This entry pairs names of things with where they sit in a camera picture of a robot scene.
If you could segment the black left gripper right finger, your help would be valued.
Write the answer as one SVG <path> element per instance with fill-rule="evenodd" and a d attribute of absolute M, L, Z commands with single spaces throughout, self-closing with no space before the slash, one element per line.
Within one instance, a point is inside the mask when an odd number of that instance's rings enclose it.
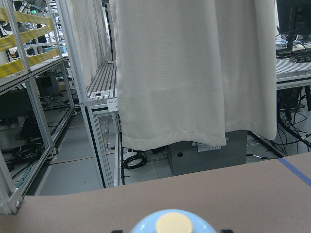
<path fill-rule="evenodd" d="M 233 233 L 231 229 L 221 229 L 221 233 Z"/>

